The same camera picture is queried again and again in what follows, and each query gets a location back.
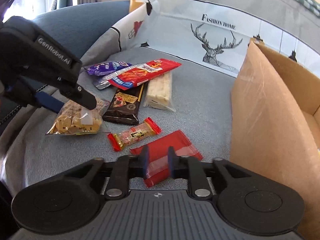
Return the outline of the brown cardboard box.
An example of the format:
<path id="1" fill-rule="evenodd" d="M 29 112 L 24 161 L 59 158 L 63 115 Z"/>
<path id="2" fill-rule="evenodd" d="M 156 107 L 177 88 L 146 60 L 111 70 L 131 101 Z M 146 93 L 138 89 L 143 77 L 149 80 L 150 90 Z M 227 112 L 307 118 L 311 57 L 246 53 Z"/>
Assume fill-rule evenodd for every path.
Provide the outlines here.
<path id="1" fill-rule="evenodd" d="M 231 162 L 296 190 L 298 230 L 319 239 L 319 78 L 251 41 L 231 101 Z"/>

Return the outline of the red-ended clear candy bar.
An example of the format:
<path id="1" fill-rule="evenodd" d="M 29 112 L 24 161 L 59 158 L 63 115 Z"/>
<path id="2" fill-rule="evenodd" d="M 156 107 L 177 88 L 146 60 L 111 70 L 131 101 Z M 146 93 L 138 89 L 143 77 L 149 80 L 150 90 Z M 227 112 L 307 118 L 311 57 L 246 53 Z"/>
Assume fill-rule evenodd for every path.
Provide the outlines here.
<path id="1" fill-rule="evenodd" d="M 124 148 L 135 144 L 145 138 L 160 134 L 162 129 L 150 118 L 146 118 L 141 124 L 126 129 L 120 133 L 110 133 L 107 135 L 112 148 L 122 151 Z"/>

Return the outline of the clear bag of cookies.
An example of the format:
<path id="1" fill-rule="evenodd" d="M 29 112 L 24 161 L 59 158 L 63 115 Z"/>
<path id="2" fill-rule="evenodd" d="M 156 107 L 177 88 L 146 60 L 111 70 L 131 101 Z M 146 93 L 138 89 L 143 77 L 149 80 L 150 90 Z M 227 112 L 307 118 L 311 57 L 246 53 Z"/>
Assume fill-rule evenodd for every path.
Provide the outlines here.
<path id="1" fill-rule="evenodd" d="M 102 119 L 110 102 L 96 97 L 97 106 L 89 110 L 80 104 L 68 100 L 59 111 L 47 134 L 84 135 L 110 133 Z"/>

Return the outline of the long red snack packet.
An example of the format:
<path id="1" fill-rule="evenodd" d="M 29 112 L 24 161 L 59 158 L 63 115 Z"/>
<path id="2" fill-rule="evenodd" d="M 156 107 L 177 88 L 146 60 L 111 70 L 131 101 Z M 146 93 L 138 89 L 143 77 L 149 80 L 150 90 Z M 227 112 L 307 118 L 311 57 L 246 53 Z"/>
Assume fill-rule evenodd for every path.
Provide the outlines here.
<path id="1" fill-rule="evenodd" d="M 137 64 L 131 70 L 110 79 L 109 83 L 119 89 L 128 90 L 163 75 L 180 65 L 181 63 L 168 59 L 157 59 Z"/>

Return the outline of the white wafer bar clear wrap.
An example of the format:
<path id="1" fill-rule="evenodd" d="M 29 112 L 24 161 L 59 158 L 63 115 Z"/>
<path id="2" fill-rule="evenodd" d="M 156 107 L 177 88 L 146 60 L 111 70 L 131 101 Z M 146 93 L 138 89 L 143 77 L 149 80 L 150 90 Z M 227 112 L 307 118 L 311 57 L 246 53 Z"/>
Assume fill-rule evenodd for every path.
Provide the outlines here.
<path id="1" fill-rule="evenodd" d="M 176 112 L 172 105 L 171 71 L 149 81 L 143 106 Z"/>

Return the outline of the red foil snack packet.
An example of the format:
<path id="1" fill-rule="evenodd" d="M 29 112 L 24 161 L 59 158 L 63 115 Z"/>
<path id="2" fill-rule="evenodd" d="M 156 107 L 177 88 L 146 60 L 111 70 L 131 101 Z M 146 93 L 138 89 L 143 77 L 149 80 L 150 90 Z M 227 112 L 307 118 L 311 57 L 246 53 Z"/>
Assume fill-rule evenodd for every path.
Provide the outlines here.
<path id="1" fill-rule="evenodd" d="M 149 165 L 144 183 L 147 187 L 169 178 L 168 148 L 172 146 L 178 156 L 192 156 L 202 160 L 202 154 L 196 149 L 188 137 L 181 131 L 174 131 L 147 144 L 149 148 Z"/>

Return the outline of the dark brown chocolate snack pack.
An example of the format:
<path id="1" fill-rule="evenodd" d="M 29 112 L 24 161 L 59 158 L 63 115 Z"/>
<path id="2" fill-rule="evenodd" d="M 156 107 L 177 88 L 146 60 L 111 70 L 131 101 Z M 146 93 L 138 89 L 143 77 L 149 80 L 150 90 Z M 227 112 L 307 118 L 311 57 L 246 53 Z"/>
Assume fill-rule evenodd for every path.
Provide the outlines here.
<path id="1" fill-rule="evenodd" d="M 144 84 L 128 90 L 117 89 L 102 119 L 115 124 L 139 124 L 138 112 L 143 90 Z"/>

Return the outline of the purple snack packet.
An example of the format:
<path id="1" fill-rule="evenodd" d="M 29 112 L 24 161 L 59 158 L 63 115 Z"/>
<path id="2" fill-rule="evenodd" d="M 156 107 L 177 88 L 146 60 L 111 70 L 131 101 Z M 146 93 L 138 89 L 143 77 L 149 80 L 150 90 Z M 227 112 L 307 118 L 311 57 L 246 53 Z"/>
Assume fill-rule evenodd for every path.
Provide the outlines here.
<path id="1" fill-rule="evenodd" d="M 123 61 L 109 61 L 85 67 L 87 74 L 93 77 L 93 85 L 103 90 L 111 84 L 110 79 L 131 70 L 132 64 Z"/>

